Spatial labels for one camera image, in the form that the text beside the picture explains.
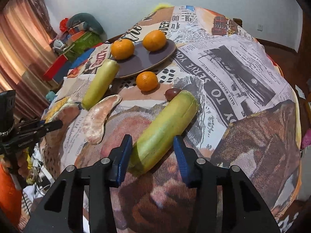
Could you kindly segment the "yellow-green zucchini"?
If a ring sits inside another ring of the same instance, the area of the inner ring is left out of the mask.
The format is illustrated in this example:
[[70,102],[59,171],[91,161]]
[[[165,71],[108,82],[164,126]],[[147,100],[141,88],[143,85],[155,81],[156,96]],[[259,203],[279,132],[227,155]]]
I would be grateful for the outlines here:
[[102,63],[102,66],[98,69],[96,76],[90,83],[82,99],[81,105],[85,110],[90,110],[102,99],[112,81],[115,79],[119,67],[118,63],[111,59],[106,59]]
[[151,122],[133,145],[128,171],[140,176],[153,168],[172,147],[198,111],[194,95],[182,90]]

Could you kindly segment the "small orange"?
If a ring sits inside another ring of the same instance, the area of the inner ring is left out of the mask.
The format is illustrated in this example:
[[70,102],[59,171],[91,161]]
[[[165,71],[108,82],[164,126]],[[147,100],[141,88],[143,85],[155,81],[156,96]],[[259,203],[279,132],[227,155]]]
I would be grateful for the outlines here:
[[140,73],[135,82],[141,91],[154,90],[159,84],[156,74],[150,71]]

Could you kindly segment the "large orange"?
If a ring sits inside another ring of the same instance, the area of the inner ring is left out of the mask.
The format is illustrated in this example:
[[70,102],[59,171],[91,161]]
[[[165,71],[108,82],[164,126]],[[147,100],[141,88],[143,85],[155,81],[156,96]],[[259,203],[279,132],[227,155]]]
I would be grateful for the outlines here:
[[142,45],[149,52],[156,52],[162,49],[167,42],[166,35],[160,30],[153,30],[145,35]]

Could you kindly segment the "pomelo piece with rind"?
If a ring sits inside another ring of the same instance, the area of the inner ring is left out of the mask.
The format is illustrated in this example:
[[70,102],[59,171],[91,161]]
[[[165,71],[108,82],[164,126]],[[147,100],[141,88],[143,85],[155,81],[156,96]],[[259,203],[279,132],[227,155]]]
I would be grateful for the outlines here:
[[61,120],[63,127],[68,127],[79,115],[79,107],[70,97],[58,100],[45,115],[45,123]]

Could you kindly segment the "peeled pomelo segment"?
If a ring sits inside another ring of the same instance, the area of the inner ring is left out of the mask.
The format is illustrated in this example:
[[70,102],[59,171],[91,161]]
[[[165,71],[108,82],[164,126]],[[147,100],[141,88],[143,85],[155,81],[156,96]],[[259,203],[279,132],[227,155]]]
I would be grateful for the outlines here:
[[105,133],[105,122],[113,108],[122,100],[120,95],[111,95],[95,104],[84,118],[82,131],[90,144],[99,144]]

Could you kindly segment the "newspaper print tablecloth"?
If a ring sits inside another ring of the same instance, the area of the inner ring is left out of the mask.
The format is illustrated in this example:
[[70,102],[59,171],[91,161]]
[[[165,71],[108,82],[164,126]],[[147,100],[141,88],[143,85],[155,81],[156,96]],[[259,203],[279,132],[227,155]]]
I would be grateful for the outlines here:
[[155,69],[156,88],[142,91],[136,73],[112,85],[95,113],[64,111],[64,127],[40,147],[58,178],[67,165],[84,168],[107,157],[124,135],[133,153],[125,180],[111,189],[118,232],[186,232],[196,190],[183,183],[173,137],[205,163],[237,165],[275,219],[301,185],[298,100],[264,47],[231,19],[193,6],[156,11],[123,39],[141,43],[162,31],[176,51]]

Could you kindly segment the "upright yellow-green zucchini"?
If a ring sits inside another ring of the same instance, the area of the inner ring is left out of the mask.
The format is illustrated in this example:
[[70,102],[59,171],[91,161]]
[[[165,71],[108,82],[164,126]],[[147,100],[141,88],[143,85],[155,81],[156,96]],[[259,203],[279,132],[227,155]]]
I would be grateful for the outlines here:
[[118,63],[111,59],[106,59],[102,63],[102,66],[98,69],[96,76],[90,83],[82,99],[81,105],[85,110],[90,110],[102,99],[112,81],[115,79],[119,67]]

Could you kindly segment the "pink curtain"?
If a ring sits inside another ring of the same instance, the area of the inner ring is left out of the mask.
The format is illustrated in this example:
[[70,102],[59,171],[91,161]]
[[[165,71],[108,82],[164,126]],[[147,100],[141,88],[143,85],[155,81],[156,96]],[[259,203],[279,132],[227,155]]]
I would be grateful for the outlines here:
[[43,76],[56,61],[31,0],[9,0],[1,11],[1,91],[15,90],[14,115],[41,117],[46,94],[58,85]]

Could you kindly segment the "pile of colourful clothes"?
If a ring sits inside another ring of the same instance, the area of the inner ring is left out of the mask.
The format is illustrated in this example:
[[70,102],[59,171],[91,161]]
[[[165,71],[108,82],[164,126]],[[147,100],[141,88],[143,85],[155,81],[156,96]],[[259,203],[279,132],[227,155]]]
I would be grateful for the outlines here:
[[67,74],[78,75],[79,63],[107,40],[103,27],[89,13],[78,13],[63,19],[59,29],[61,33],[51,43],[57,59],[43,75],[45,81],[60,82]]

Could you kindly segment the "dark red grape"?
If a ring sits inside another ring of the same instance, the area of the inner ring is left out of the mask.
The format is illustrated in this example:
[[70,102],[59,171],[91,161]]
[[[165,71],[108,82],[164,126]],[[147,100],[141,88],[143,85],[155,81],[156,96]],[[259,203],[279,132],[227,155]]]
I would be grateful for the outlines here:
[[180,91],[181,90],[178,88],[170,88],[165,92],[164,96],[166,100],[170,102],[172,99],[176,97],[176,95],[180,93]]

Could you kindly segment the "purple round plate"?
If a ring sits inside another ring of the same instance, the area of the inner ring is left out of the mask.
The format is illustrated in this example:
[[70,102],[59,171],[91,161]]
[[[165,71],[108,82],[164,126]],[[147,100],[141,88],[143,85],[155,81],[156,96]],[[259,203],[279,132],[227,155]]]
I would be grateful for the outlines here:
[[151,68],[166,61],[176,51],[176,44],[171,39],[168,39],[166,45],[156,52],[146,50],[142,45],[142,41],[134,43],[134,46],[135,52],[131,57],[117,61],[120,66],[116,75],[117,79],[128,78],[146,70],[151,70]]

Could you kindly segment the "white wall socket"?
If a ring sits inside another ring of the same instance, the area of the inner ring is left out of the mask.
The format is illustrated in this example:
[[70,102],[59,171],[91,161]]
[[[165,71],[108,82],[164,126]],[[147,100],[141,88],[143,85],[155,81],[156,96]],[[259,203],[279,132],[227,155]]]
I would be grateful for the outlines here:
[[262,32],[263,31],[263,25],[258,24],[257,25],[257,30]]

